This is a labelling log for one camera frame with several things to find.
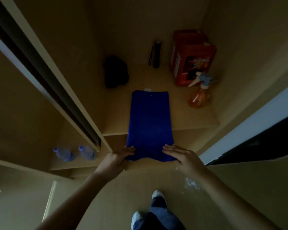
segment shoe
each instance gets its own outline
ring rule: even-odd
[[[131,230],[133,230],[133,225],[137,220],[141,220],[143,219],[143,217],[141,216],[141,214],[136,211],[133,216],[132,216],[132,220],[131,220]]]
[[[153,198],[155,198],[155,197],[157,197],[157,196],[161,196],[161,197],[164,199],[165,203],[166,203],[164,194],[163,194],[160,190],[155,190],[155,191],[153,192],[153,195],[152,195],[151,199],[153,199]]]

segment hand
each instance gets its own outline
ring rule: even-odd
[[[106,179],[107,182],[116,178],[126,167],[126,156],[134,155],[135,148],[124,147],[119,151],[108,153],[101,161],[94,174]]]
[[[177,160],[175,161],[175,164],[178,169],[197,182],[201,182],[202,178],[209,173],[207,167],[193,151],[174,144],[166,144],[163,146],[162,152],[176,158]]]

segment black bag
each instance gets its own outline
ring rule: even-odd
[[[127,64],[117,56],[110,56],[104,63],[105,85],[115,88],[118,84],[125,85],[129,80]]]

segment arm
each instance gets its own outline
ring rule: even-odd
[[[165,145],[163,152],[176,158],[179,170],[200,183],[234,228],[280,229],[208,170],[194,152],[175,145]]]
[[[127,162],[124,158],[134,155],[134,150],[132,146],[107,154],[83,185],[47,217],[36,230],[75,230],[95,196],[109,181],[124,170]]]

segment jeans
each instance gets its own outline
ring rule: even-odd
[[[137,220],[133,225],[133,230],[185,230],[180,220],[169,211],[163,197],[153,198],[150,205],[150,212],[145,219]]]

